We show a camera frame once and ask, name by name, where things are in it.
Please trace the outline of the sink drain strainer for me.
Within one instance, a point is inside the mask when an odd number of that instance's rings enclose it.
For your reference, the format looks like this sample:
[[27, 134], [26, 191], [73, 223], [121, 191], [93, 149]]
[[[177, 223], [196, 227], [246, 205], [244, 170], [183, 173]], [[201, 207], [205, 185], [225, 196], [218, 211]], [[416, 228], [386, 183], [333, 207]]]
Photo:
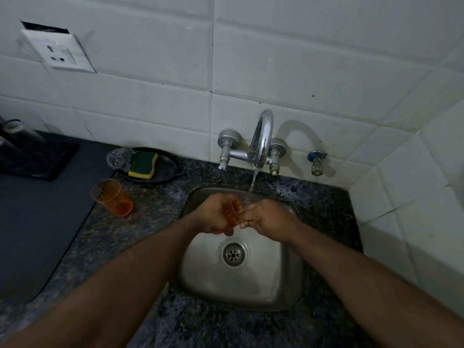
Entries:
[[223, 247], [222, 259], [226, 265], [236, 268], [247, 259], [247, 251], [237, 242], [228, 243]]

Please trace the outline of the dark blue counter mat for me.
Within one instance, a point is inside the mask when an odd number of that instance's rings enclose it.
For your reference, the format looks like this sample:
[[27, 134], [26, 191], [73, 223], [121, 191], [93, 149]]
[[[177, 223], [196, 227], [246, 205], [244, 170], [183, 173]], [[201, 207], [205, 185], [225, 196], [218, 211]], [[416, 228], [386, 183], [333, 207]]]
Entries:
[[26, 303], [38, 296], [95, 205], [90, 192], [113, 170], [115, 148], [67, 137], [79, 144], [54, 181], [0, 174], [0, 300]]

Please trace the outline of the white wall socket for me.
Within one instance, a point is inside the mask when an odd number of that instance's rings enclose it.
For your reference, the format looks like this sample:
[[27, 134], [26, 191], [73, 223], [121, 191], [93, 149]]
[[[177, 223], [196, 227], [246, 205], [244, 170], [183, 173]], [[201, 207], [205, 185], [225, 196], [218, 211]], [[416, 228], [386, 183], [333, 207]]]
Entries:
[[65, 28], [21, 22], [28, 43], [52, 69], [96, 73], [78, 38]]

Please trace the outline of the green and yellow sponge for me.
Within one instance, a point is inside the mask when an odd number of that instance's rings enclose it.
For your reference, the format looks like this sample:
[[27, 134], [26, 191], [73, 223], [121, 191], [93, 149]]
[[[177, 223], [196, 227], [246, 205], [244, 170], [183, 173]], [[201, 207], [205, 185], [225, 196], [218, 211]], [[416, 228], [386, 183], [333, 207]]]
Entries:
[[159, 157], [155, 152], [136, 151], [133, 159], [132, 166], [128, 171], [128, 176], [149, 180], [154, 175], [154, 165]]

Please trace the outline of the blue-capped angle valve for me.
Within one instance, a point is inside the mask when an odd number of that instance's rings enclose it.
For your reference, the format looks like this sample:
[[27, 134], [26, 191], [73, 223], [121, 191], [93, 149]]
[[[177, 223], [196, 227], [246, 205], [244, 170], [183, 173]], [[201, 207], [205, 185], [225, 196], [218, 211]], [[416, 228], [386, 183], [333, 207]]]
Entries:
[[311, 174], [319, 177], [323, 175], [323, 161], [326, 159], [327, 153], [324, 151], [316, 150], [307, 155], [307, 159], [311, 162]]

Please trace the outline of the person's left forearm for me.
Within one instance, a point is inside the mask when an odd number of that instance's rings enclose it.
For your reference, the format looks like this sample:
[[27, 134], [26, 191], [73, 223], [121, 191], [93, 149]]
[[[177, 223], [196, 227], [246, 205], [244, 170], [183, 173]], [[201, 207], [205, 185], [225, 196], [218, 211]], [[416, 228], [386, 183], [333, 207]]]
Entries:
[[188, 216], [101, 267], [4, 348], [124, 348], [204, 223]]

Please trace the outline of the chrome wall faucet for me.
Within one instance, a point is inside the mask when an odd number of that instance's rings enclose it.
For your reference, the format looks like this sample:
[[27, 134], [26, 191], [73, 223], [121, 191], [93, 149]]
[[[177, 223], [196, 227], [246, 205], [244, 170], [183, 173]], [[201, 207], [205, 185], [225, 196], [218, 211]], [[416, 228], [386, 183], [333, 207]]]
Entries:
[[259, 117], [251, 143], [245, 150], [239, 149], [241, 135], [231, 129], [219, 133], [217, 144], [221, 148], [218, 168], [225, 170], [230, 159], [252, 163], [256, 169], [269, 166], [272, 176], [280, 174], [280, 159], [287, 153], [287, 144], [283, 139], [273, 138], [274, 115], [265, 109]]

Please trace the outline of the person's right forearm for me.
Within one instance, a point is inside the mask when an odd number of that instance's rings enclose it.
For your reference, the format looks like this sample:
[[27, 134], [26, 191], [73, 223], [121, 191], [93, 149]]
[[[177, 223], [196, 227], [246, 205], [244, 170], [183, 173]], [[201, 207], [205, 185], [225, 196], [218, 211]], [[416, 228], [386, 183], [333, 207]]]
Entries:
[[289, 242], [384, 348], [464, 348], [464, 320], [381, 263], [292, 222]]

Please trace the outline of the small orange plastic cup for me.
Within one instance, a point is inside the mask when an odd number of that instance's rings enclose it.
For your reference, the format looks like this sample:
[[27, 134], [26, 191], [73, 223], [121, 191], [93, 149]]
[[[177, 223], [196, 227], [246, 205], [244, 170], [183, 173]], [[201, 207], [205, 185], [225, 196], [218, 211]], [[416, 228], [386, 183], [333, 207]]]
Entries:
[[233, 196], [223, 205], [222, 210], [229, 227], [235, 228], [239, 224], [240, 214], [244, 210], [244, 205], [240, 198]]

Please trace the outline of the person's left hand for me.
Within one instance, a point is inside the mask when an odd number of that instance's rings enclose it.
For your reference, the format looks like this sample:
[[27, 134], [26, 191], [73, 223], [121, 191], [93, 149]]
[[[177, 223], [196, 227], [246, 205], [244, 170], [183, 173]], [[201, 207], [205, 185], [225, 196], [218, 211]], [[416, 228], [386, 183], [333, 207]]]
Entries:
[[217, 235], [217, 231], [226, 232], [228, 224], [223, 216], [222, 205], [217, 200], [217, 195], [232, 194], [212, 194], [207, 197], [207, 199], [199, 207], [197, 207], [192, 216], [194, 229], [197, 233], [211, 233]]

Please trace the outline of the orange plastic tumbler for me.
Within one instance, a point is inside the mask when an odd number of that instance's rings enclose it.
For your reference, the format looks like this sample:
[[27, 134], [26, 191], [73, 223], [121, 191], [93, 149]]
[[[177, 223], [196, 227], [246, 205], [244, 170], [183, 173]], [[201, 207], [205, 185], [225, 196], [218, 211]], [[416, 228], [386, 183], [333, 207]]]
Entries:
[[133, 203], [119, 181], [105, 179], [91, 188], [92, 199], [112, 215], [125, 217], [134, 210]]

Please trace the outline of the black oval tray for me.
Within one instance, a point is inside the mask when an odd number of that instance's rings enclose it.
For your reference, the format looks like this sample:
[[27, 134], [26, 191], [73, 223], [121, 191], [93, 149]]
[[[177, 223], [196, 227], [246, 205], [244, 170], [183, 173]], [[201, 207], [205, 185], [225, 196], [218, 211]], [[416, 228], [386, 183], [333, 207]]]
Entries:
[[115, 169], [115, 173], [124, 177], [129, 181], [136, 183], [149, 183], [154, 185], [163, 184], [168, 181], [172, 181], [185, 174], [185, 168], [181, 164], [179, 157], [173, 153], [155, 149], [151, 147], [134, 147], [134, 151], [153, 152], [157, 153], [158, 159], [154, 164], [154, 175], [151, 179], [141, 179], [137, 177], [129, 176], [126, 172]]

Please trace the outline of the person's right hand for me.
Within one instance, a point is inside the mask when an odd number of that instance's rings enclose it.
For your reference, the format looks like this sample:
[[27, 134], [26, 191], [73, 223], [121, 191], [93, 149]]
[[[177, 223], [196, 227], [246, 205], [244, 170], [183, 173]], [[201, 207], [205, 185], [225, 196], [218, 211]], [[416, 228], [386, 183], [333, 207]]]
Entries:
[[293, 240], [302, 222], [292, 212], [271, 199], [264, 199], [255, 204], [260, 204], [261, 229], [255, 229], [260, 235], [281, 243]]

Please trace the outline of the steel wool scrubber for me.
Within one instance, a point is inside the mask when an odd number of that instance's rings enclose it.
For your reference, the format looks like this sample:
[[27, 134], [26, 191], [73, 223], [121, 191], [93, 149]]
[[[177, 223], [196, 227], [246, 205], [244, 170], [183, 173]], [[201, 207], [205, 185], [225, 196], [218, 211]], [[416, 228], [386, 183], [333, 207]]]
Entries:
[[130, 147], [120, 147], [112, 150], [106, 156], [107, 164], [113, 170], [128, 172], [133, 166], [136, 152]]

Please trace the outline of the stainless steel sink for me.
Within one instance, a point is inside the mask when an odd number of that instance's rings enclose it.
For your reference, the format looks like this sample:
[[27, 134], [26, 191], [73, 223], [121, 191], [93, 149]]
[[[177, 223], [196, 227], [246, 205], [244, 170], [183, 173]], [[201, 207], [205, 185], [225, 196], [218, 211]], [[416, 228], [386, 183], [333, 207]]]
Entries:
[[[247, 258], [239, 267], [226, 265], [223, 247], [243, 245]], [[171, 279], [185, 293], [212, 303], [246, 310], [275, 312], [295, 305], [303, 293], [304, 262], [283, 243], [235, 227], [232, 236], [199, 233], [189, 244]]]

